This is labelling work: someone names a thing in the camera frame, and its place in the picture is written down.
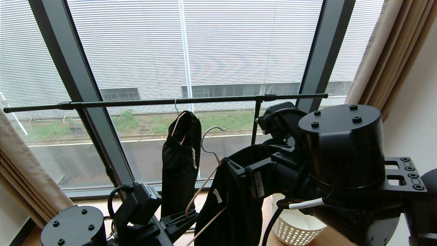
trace wire hanger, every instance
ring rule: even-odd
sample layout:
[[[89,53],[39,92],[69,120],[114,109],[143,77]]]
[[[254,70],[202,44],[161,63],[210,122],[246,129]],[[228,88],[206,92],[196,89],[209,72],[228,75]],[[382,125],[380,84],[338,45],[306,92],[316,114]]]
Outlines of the wire hanger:
[[[188,204],[187,208],[185,209],[185,216],[188,217],[188,210],[190,209],[191,205],[194,203],[194,199],[197,197],[197,195],[202,191],[203,187],[206,185],[206,183],[211,179],[212,175],[217,171],[217,168],[219,166],[221,166],[221,162],[217,156],[217,154],[214,151],[207,151],[205,150],[205,148],[203,147],[203,140],[205,139],[206,134],[208,134],[209,131],[211,131],[212,129],[220,129],[221,131],[226,131],[226,129],[222,129],[220,127],[211,127],[208,130],[206,130],[205,134],[203,134],[202,136],[202,140],[200,142],[200,147],[202,148],[203,151],[205,151],[206,153],[211,153],[215,156],[215,159],[217,160],[217,166],[214,168],[214,170],[209,174],[208,178],[206,178],[206,180],[203,182],[203,184],[200,186],[199,190],[196,192],[196,194],[193,196],[193,198],[191,199],[190,203]],[[194,240],[196,240],[196,238],[226,209],[226,206],[224,208],[222,208],[222,210],[220,210],[220,212],[218,212],[200,231],[199,233],[197,233],[187,244],[187,246],[189,246],[192,242],[194,242]]]
[[[174,100],[174,108],[176,109],[176,113],[177,113],[177,120],[176,120],[176,124],[173,127],[173,131],[171,133],[171,136],[173,137],[174,132],[176,131],[176,127],[177,124],[179,123],[180,118],[186,113],[186,111],[184,111],[182,114],[179,115],[179,110],[177,110],[177,106],[176,106],[176,101],[179,97],[176,97],[176,99]],[[180,144],[182,144],[185,140],[185,137],[187,136],[188,132],[185,133],[184,138],[182,138],[182,141],[180,142]]]

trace white vertical pole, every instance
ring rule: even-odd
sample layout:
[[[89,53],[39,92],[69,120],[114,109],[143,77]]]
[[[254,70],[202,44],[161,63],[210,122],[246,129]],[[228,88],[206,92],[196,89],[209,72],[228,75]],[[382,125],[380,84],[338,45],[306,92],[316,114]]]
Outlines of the white vertical pole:
[[[0,94],[1,94],[1,97],[2,97],[3,101],[6,102],[6,99],[5,99],[4,95],[3,95],[3,93],[0,92]],[[23,130],[24,134],[27,136],[28,133],[27,133],[26,129],[25,129],[24,126],[21,124],[21,122],[18,120],[18,118],[17,118],[17,116],[15,115],[14,112],[12,112],[12,115],[14,116],[15,120],[18,122],[18,125],[19,125],[20,128]]]
[[[190,58],[188,57],[187,32],[185,30],[184,0],[179,0],[179,14],[180,14],[180,29],[182,30],[182,46],[184,47],[185,74],[187,76],[187,93],[188,93],[188,97],[192,98],[193,89],[191,88]],[[194,112],[193,104],[190,103],[189,105],[190,105],[190,111]]]

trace white laundry basket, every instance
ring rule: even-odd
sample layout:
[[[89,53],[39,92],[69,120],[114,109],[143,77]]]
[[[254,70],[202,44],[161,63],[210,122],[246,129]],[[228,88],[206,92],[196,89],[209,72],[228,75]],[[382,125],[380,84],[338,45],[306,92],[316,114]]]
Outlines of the white laundry basket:
[[[272,195],[273,212],[277,209],[276,202],[284,197],[282,194]],[[325,224],[311,215],[305,215],[299,210],[284,209],[273,225],[273,233],[286,245],[302,246],[310,243],[325,227]]]

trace beige curtain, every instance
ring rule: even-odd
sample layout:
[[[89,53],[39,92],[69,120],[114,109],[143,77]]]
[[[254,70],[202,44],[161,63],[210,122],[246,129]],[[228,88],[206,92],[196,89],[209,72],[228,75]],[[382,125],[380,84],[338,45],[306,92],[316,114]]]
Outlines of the beige curtain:
[[[437,13],[434,0],[386,0],[347,96],[387,118]]]
[[[0,110],[0,181],[43,228],[58,211],[73,206]]]

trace white wall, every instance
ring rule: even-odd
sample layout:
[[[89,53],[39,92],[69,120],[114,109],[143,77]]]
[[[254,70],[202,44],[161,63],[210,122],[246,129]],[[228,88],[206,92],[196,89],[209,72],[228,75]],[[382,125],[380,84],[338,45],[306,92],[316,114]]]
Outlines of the white wall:
[[[437,21],[428,34],[384,126],[386,156],[410,156],[420,175],[437,168]],[[401,216],[389,246],[408,245]]]
[[[9,246],[28,219],[28,214],[0,186],[0,246]]]

